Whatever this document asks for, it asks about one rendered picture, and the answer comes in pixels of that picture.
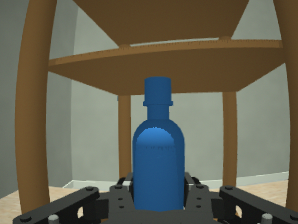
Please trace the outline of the blue bottle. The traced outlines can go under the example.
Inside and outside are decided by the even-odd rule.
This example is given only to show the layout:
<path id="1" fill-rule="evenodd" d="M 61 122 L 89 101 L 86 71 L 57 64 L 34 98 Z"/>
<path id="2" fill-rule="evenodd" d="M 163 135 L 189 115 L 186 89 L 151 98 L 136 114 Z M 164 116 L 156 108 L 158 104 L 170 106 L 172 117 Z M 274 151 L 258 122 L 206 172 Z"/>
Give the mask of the blue bottle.
<path id="1" fill-rule="evenodd" d="M 169 119 L 171 79 L 144 79 L 144 96 L 147 120 L 137 127 L 132 140 L 135 209 L 184 209 L 185 139 Z"/>

